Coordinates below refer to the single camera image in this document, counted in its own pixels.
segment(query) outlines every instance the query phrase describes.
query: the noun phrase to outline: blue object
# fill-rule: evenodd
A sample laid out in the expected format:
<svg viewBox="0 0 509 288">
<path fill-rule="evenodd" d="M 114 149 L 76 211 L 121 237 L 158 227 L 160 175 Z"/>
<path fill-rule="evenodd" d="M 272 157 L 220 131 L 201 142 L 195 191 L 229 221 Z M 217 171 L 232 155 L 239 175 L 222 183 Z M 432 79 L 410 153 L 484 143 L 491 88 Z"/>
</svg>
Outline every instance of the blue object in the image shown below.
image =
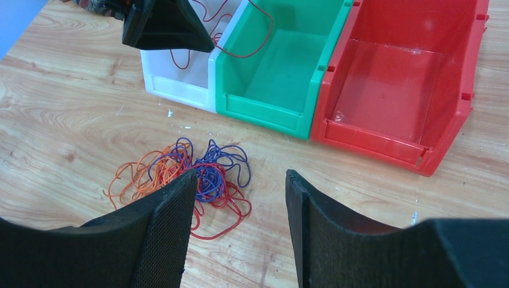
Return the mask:
<svg viewBox="0 0 509 288">
<path fill-rule="evenodd" d="M 2 1 L 0 4 L 0 59 L 46 5 L 47 0 Z"/>
</svg>

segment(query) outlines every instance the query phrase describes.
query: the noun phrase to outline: tangled cord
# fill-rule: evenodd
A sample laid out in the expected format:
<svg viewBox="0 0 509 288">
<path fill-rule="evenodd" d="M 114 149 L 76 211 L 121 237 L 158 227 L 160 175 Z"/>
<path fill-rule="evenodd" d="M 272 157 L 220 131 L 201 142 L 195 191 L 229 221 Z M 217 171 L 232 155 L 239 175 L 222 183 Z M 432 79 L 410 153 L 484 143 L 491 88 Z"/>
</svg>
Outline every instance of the tangled cord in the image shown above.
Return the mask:
<svg viewBox="0 0 509 288">
<path fill-rule="evenodd" d="M 239 154 L 227 152 L 227 149 L 236 149 Z M 175 144 L 167 146 L 161 151 L 151 151 L 145 154 L 138 162 L 122 164 L 116 171 L 115 177 L 103 194 L 108 197 L 117 209 L 113 198 L 117 197 L 121 204 L 128 205 L 141 197 L 144 197 L 170 183 L 175 178 L 189 169 L 194 169 L 197 175 L 196 204 L 194 216 L 196 225 L 191 228 L 191 235 L 202 240 L 218 238 L 238 226 L 242 220 L 251 213 L 252 205 L 240 191 L 251 181 L 251 168 L 248 163 L 247 154 L 237 145 L 226 145 L 219 147 L 213 139 L 208 142 L 208 148 L 201 158 L 194 159 L 194 146 L 188 138 L 180 137 Z M 248 179 L 241 184 L 242 167 L 247 168 Z M 116 180 L 121 179 L 122 173 L 131 170 L 130 182 L 118 194 L 112 194 L 112 186 Z M 236 169 L 236 184 L 227 180 L 227 172 Z M 132 188 L 136 191 L 131 195 L 129 201 L 125 196 Z M 247 204 L 247 212 L 242 212 L 238 206 L 239 202 Z M 205 215 L 203 203 L 209 203 L 212 207 L 221 209 L 229 208 L 237 216 L 237 221 L 226 230 L 214 236 L 200 236 L 194 231 L 200 226 L 200 218 Z"/>
<path fill-rule="evenodd" d="M 224 2 L 221 4 L 221 6 L 219 7 L 219 9 L 215 12 L 215 14 L 210 17 L 209 19 L 206 19 L 206 16 L 208 14 L 208 10 L 206 8 L 206 6 L 201 3 L 200 1 L 198 0 L 192 0 L 193 2 L 195 3 L 198 3 L 201 7 L 203 7 L 203 9 L 205 10 L 205 14 L 203 15 L 203 18 L 202 18 L 202 21 L 204 23 L 206 22 L 210 22 L 212 21 L 214 18 L 217 17 L 217 15 L 219 15 L 219 12 L 221 12 L 221 9 L 223 9 L 223 7 L 226 5 L 226 3 L 228 2 L 228 0 L 224 0 Z M 221 17 L 219 17 L 219 20 L 217 21 L 217 23 L 215 24 L 214 28 L 212 29 L 212 31 L 210 32 L 209 36 L 211 37 L 212 41 L 214 42 L 214 45 L 216 46 L 216 48 L 218 48 L 219 50 L 221 50 L 222 52 L 226 53 L 227 55 L 229 56 L 232 56 L 232 57 L 235 57 L 235 58 L 248 58 L 248 57 L 251 57 L 253 56 L 254 54 L 258 53 L 258 51 L 261 50 L 261 48 L 264 47 L 264 45 L 267 43 L 271 33 L 272 33 L 272 29 L 273 29 L 273 26 L 274 26 L 274 18 L 272 17 L 272 15 L 270 15 L 269 13 L 267 13 L 265 10 L 261 9 L 260 6 L 256 5 L 252 0 L 248 0 L 249 3 L 251 3 L 252 6 L 254 6 L 256 9 L 258 9 L 260 12 L 264 13 L 267 17 L 269 17 L 270 21 L 271 21 L 271 24 L 269 26 L 269 30 L 267 32 L 267 36 L 265 37 L 265 39 L 263 40 L 262 44 L 260 44 L 260 46 L 253 52 L 249 53 L 248 55 L 236 55 L 236 54 L 233 54 L 233 53 L 230 53 L 228 51 L 226 51 L 224 48 L 220 47 L 218 45 L 219 43 L 219 39 L 221 38 L 221 36 L 223 35 L 222 32 L 216 32 L 214 35 L 212 35 L 214 33 L 214 31 L 216 30 L 216 28 L 218 27 L 219 23 L 221 22 L 221 19 L 223 17 L 233 17 L 233 15 L 231 14 L 223 14 Z M 180 65 L 178 65 L 176 63 L 176 60 L 175 60 L 175 57 L 173 55 L 173 51 L 170 50 L 170 55 L 172 57 L 172 60 L 173 60 L 173 63 L 175 64 L 175 66 L 177 68 L 179 68 L 180 70 L 185 70 L 187 69 L 187 67 L 189 67 L 189 63 L 191 61 L 191 50 L 188 50 L 187 51 L 187 63 L 184 67 L 181 67 Z"/>
</svg>

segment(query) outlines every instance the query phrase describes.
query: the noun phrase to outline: light wood surface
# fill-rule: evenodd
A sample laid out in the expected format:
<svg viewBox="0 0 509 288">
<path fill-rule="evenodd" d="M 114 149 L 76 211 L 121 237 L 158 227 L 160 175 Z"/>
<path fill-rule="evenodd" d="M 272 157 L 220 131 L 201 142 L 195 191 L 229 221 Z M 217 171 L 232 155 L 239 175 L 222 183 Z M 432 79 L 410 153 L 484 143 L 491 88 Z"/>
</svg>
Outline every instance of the light wood surface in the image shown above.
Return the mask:
<svg viewBox="0 0 509 288">
<path fill-rule="evenodd" d="M 509 217 L 509 2 L 492 0 L 489 14 L 474 111 L 425 178 L 149 95 L 139 51 L 121 44 L 121 22 L 50 1 L 0 63 L 0 216 L 39 229 L 81 225 L 113 211 L 101 191 L 120 164 L 179 136 L 200 155 L 211 134 L 247 151 L 253 212 L 215 241 L 191 238 L 182 287 L 297 287 L 286 169 L 398 227 L 415 211 L 418 221 Z M 233 221 L 212 211 L 201 232 Z"/>
</svg>

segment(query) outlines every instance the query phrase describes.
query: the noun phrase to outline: green bin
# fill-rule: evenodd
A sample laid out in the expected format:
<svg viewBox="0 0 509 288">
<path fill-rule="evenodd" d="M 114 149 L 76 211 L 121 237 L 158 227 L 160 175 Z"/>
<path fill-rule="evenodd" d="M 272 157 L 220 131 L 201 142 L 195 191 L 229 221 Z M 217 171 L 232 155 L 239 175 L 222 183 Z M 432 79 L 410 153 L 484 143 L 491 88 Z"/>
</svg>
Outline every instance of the green bin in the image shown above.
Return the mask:
<svg viewBox="0 0 509 288">
<path fill-rule="evenodd" d="M 352 0 L 253 0 L 272 15 L 273 31 L 258 53 L 216 62 L 217 113 L 308 139 L 322 77 Z M 262 43 L 270 18 L 244 10 L 224 49 L 248 55 Z"/>
</svg>

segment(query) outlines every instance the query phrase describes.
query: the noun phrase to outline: white plastic container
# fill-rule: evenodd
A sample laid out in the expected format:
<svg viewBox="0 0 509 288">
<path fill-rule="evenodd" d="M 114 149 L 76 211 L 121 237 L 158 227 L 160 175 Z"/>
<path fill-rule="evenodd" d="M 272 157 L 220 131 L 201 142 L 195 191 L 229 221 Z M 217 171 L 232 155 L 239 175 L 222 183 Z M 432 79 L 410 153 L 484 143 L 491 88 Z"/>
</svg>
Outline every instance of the white plastic container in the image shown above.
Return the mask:
<svg viewBox="0 0 509 288">
<path fill-rule="evenodd" d="M 220 8 L 224 0 L 201 1 L 207 7 L 206 19 L 210 19 Z M 196 14 L 203 19 L 205 10 L 199 4 L 190 1 Z M 248 5 L 247 0 L 228 0 L 212 21 L 202 21 L 212 35 L 222 32 L 218 45 L 223 46 L 233 27 Z M 215 48 L 211 53 L 190 52 L 189 65 L 185 70 L 178 68 L 170 50 L 141 51 L 145 89 L 150 94 L 186 104 L 212 113 L 215 111 L 215 59 L 221 51 Z M 173 58 L 180 67 L 187 64 L 188 50 L 173 50 Z"/>
</svg>

